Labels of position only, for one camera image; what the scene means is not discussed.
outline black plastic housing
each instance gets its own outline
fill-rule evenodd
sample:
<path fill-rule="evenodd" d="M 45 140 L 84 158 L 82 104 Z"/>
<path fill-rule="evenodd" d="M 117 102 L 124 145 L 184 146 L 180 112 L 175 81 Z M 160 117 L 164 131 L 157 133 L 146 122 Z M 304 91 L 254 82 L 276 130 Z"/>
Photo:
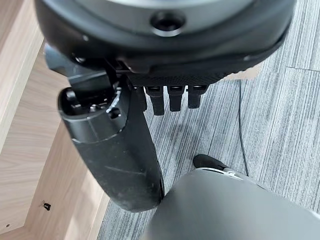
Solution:
<path fill-rule="evenodd" d="M 136 92 L 123 85 L 108 108 L 111 111 L 72 115 L 67 91 L 59 95 L 59 113 L 102 189 L 127 211 L 155 208 L 164 197 L 163 179 Z"/>

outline striped carpet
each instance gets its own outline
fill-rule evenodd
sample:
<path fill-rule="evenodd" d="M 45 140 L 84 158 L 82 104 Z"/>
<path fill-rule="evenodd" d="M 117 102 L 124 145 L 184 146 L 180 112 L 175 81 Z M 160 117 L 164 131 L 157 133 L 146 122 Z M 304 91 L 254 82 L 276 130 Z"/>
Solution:
<path fill-rule="evenodd" d="M 250 175 L 275 193 L 320 213 L 320 1 L 298 0 L 284 46 L 258 77 L 242 81 L 242 127 Z M 239 141 L 239 83 L 222 80 L 202 98 L 200 109 L 153 116 L 145 113 L 165 187 L 208 154 L 245 171 Z M 137 240 L 153 211 L 128 213 L 110 203 L 99 240 Z"/>

